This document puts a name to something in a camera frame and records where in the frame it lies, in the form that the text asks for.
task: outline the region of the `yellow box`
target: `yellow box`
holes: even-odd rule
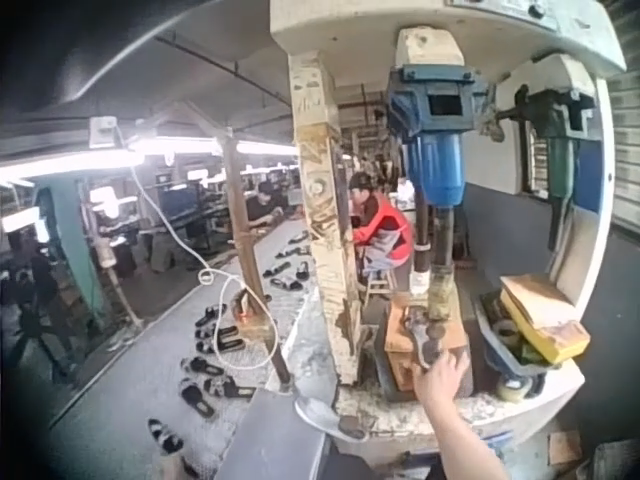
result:
[[[535,329],[520,311],[509,292],[503,289],[500,293],[500,301],[524,338],[551,364],[556,365],[582,354],[591,341],[587,330],[576,320],[558,327]]]

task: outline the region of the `white cable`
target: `white cable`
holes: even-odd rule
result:
[[[123,146],[126,146],[126,143],[124,141],[124,138],[122,136],[122,133],[121,133],[120,129],[117,128],[117,131],[118,131],[118,135],[120,137],[120,141],[122,142]],[[214,330],[213,330],[213,339],[212,339],[212,342],[211,342],[213,344],[213,351],[215,352],[218,361],[222,365],[224,365],[225,367],[231,368],[231,369],[234,369],[234,370],[255,370],[255,369],[264,367],[266,364],[268,364],[271,361],[271,359],[275,355],[276,350],[278,348],[278,345],[280,343],[279,342],[279,334],[278,334],[278,326],[276,325],[276,321],[271,316],[271,313],[269,312],[269,310],[267,310],[266,305],[264,303],[262,303],[262,300],[260,300],[258,295],[252,289],[250,289],[247,286],[247,284],[244,282],[244,280],[242,280],[237,275],[231,275],[230,273],[227,273],[227,272],[225,272],[223,270],[218,270],[218,269],[215,269],[215,268],[211,268],[211,266],[207,263],[207,261],[204,258],[202,258],[197,252],[195,252],[188,245],[186,245],[180,239],[180,237],[178,237],[178,234],[175,232],[175,230],[173,229],[173,227],[169,223],[169,220],[167,220],[167,217],[164,216],[164,214],[162,213],[162,210],[160,209],[160,207],[158,207],[158,205],[156,205],[154,203],[154,201],[151,199],[149,194],[143,188],[142,184],[140,183],[140,179],[138,178],[138,175],[136,173],[135,167],[131,167],[131,175],[133,176],[133,181],[136,183],[138,189],[140,190],[140,193],[142,194],[144,199],[147,202],[149,202],[149,205],[151,205],[151,208],[153,208],[155,210],[155,212],[158,214],[158,216],[160,217],[160,220],[162,220],[162,223],[164,223],[165,227],[169,231],[169,234],[173,237],[173,239],[176,241],[176,243],[178,245],[180,245],[180,247],[182,247],[182,249],[185,250],[187,253],[190,253],[204,267],[202,270],[200,270],[198,272],[198,281],[200,282],[200,284],[204,285],[204,286],[212,285],[213,284],[213,280],[215,278],[215,274],[219,274],[219,275],[223,275],[223,276],[227,277],[227,280],[225,281],[224,285],[222,286],[222,290],[220,291],[220,299],[219,299],[220,302],[218,304],[219,317],[218,317],[218,320],[215,322],[215,327],[214,327]],[[229,285],[229,283],[231,283],[232,281],[238,282],[240,284],[240,286],[242,288],[246,289],[246,291],[249,293],[249,295],[251,295],[256,300],[256,302],[258,302],[258,305],[260,305],[260,308],[262,308],[262,310],[267,314],[267,317],[269,318],[269,322],[271,323],[271,325],[273,327],[274,336],[275,336],[275,339],[276,339],[276,341],[273,343],[273,348],[271,349],[271,351],[267,355],[267,358],[265,358],[262,362],[260,362],[260,363],[258,363],[256,365],[249,365],[249,366],[247,366],[247,365],[233,365],[232,363],[229,363],[229,362],[227,362],[226,360],[224,360],[222,358],[222,355],[220,354],[220,349],[218,348],[217,339],[218,339],[218,333],[219,333],[219,330],[220,330],[220,323],[221,323],[221,320],[222,320],[221,317],[222,317],[222,306],[224,304],[224,292],[226,291],[227,286]]]

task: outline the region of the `blue machine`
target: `blue machine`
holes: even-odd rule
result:
[[[425,248],[414,256],[415,272],[430,272],[429,321],[448,320],[451,313],[453,209],[462,203],[465,186],[461,134],[474,130],[476,100],[486,91],[472,70],[458,65],[404,65],[389,77],[389,128],[407,145],[407,173],[418,194],[418,245],[428,242],[426,204],[435,207],[431,265]],[[416,325],[411,333],[421,343],[424,325]]]
[[[405,65],[390,74],[389,127],[408,146],[411,183],[435,207],[462,202],[460,135],[474,129],[475,100],[485,91],[463,66]]]

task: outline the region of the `cap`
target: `cap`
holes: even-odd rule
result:
[[[275,189],[273,188],[271,182],[264,181],[258,184],[258,192],[262,193],[263,195],[273,195],[274,190]]]
[[[373,181],[365,172],[356,172],[349,180],[349,190],[357,188],[358,190],[373,190]]]

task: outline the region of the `stool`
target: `stool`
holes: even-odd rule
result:
[[[398,288],[398,281],[396,280],[396,274],[391,270],[385,272],[371,272],[367,276],[367,285],[364,291],[364,301],[362,303],[363,308],[369,303],[371,295],[391,295]]]

